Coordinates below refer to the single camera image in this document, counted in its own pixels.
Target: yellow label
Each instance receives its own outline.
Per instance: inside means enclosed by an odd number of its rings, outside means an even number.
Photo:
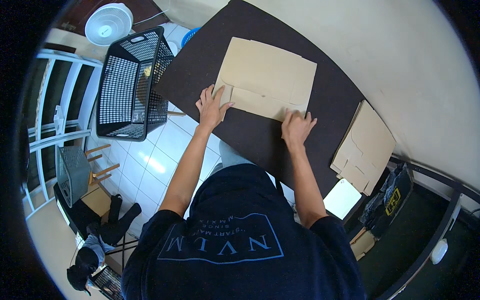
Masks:
[[[395,208],[398,205],[398,202],[400,202],[400,191],[398,190],[398,188],[396,188],[393,191],[392,197],[390,197],[390,200],[388,200],[388,203],[385,207],[387,216],[391,215],[392,212],[395,211]]]

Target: trash bag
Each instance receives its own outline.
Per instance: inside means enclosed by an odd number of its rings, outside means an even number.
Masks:
[[[367,203],[359,221],[379,240],[385,233],[413,188],[407,164],[397,165],[388,174],[380,191]]]

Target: black hair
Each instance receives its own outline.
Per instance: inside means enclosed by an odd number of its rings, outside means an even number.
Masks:
[[[67,279],[75,290],[90,292],[85,288],[89,276],[98,268],[98,257],[87,247],[82,247],[75,258],[75,264],[67,269]]]

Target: human hand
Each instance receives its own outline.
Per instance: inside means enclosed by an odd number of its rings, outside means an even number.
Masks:
[[[304,149],[303,143],[316,123],[317,118],[312,120],[310,112],[304,118],[299,111],[292,113],[287,108],[285,120],[282,123],[282,139],[285,140],[290,152]]]
[[[204,88],[200,94],[200,99],[195,103],[200,112],[200,123],[197,128],[207,133],[212,133],[213,129],[220,124],[227,112],[227,109],[234,105],[234,102],[228,102],[220,107],[220,98],[222,97],[225,86],[222,86],[212,98],[214,85]]]

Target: black plastic basket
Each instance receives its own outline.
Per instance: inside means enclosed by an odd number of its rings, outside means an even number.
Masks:
[[[161,26],[127,36],[108,48],[98,88],[99,137],[141,142],[167,122],[168,101],[153,86],[172,60]]]
[[[121,276],[112,268],[106,266],[92,277],[93,283],[100,288],[100,292],[110,300],[123,300],[120,290]]]

